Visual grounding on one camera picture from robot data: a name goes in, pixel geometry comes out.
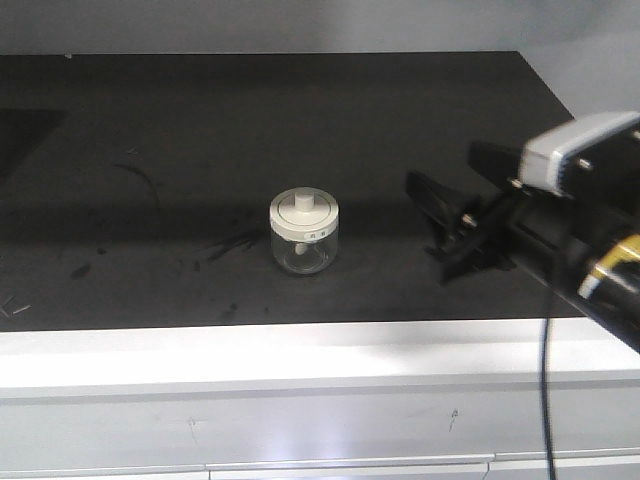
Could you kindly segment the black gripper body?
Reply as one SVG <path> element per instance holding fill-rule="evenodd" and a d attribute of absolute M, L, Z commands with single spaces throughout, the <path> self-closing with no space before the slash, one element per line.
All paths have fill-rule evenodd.
<path fill-rule="evenodd" d="M 521 268 L 555 292 L 575 295 L 602 241 L 604 216 L 602 203 L 503 192 L 465 214 L 454 235 L 442 235 L 427 219 L 434 237 L 428 252 L 439 263 L 443 284 Z"/>

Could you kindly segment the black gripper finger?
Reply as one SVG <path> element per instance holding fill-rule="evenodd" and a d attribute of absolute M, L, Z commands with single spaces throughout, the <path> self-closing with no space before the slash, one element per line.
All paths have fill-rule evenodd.
<path fill-rule="evenodd" d="M 522 150 L 484 141 L 474 141 L 468 149 L 467 162 L 481 177 L 494 186 L 506 186 L 519 179 Z"/>
<path fill-rule="evenodd" d="M 482 203 L 479 195 L 449 188 L 416 170 L 407 173 L 405 192 L 442 235 L 454 235 L 463 216 L 474 214 Z"/>

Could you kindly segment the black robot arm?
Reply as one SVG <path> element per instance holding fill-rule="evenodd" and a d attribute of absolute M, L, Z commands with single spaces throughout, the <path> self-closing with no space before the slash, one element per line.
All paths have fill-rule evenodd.
<path fill-rule="evenodd" d="M 405 191 L 430 225 L 428 253 L 448 283 L 519 267 L 639 348 L 639 159 L 617 143 L 562 162 L 560 188 L 525 179 L 525 152 L 474 142 L 469 166 L 498 187 L 485 201 L 407 173 Z"/>

